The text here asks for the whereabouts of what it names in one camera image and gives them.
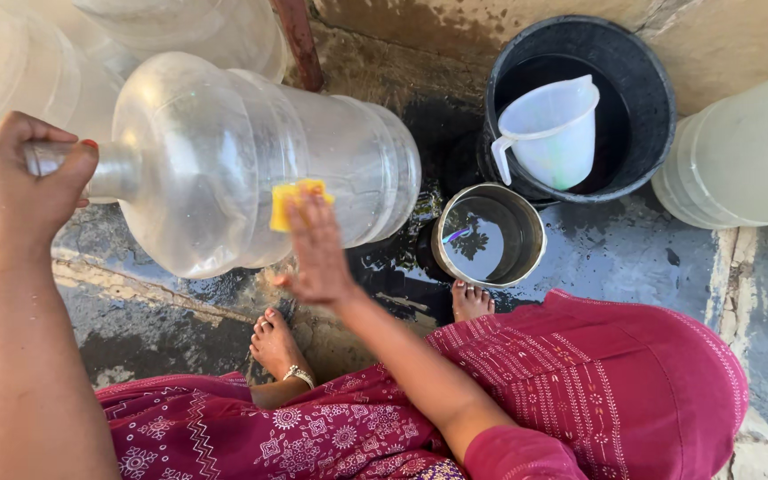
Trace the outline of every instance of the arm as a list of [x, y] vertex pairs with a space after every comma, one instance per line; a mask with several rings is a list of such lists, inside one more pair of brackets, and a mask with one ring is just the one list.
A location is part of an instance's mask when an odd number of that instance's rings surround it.
[[0, 125], [0, 479], [120, 479], [52, 277], [52, 239], [72, 216], [97, 152], [74, 145], [58, 172], [28, 173], [22, 144], [77, 137], [22, 114]]
[[305, 303], [333, 309], [345, 325], [389, 368], [411, 402], [443, 434], [459, 462], [473, 439], [496, 425], [516, 425], [466, 373], [438, 355], [394, 319], [352, 280], [340, 246], [339, 226], [323, 198], [304, 193], [288, 202], [297, 278], [283, 276]]

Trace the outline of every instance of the rusty metal pipe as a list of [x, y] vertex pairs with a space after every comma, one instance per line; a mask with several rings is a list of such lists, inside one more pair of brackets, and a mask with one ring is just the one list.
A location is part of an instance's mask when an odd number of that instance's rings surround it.
[[301, 82], [309, 92], [319, 92], [325, 83], [319, 55], [313, 42], [305, 0], [272, 0], [283, 23], [283, 31], [298, 65]]

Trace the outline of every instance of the woman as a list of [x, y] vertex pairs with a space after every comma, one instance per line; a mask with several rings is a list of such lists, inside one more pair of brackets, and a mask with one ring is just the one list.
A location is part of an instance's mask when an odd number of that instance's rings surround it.
[[0, 478], [710, 478], [731, 456], [748, 387], [698, 322], [561, 290], [494, 314], [456, 282], [456, 322], [423, 343], [353, 282], [315, 191], [288, 206], [300, 273], [279, 283], [382, 365], [311, 389], [270, 308], [251, 352], [280, 381], [164, 376], [94, 398], [49, 246], [85, 205], [96, 145], [38, 180], [21, 154], [32, 139], [77, 140], [22, 114], [0, 127]]

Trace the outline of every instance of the foot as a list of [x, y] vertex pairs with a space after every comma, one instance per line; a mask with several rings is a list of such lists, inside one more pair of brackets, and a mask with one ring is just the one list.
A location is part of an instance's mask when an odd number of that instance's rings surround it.
[[494, 313], [494, 301], [487, 291], [456, 280], [452, 284], [452, 311], [455, 322], [466, 322]]
[[250, 348], [253, 358], [278, 381], [283, 380], [292, 365], [298, 365], [313, 376], [313, 370], [301, 354], [283, 315], [275, 308], [266, 309], [265, 315], [257, 319]]

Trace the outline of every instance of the water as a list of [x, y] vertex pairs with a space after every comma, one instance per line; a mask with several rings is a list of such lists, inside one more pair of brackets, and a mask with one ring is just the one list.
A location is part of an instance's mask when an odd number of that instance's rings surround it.
[[470, 278], [494, 283], [515, 265], [525, 236], [514, 213], [496, 200], [468, 196], [446, 215], [443, 238], [464, 231], [444, 244], [452, 264]]
[[494, 107], [502, 114], [524, 94], [540, 86], [562, 80], [592, 76], [600, 91], [595, 108], [595, 161], [592, 173], [580, 184], [568, 189], [571, 193], [588, 194], [608, 186], [618, 173], [630, 150], [632, 125], [624, 98], [603, 72], [590, 63], [562, 55], [541, 55], [528, 58], [507, 71], [496, 83]]

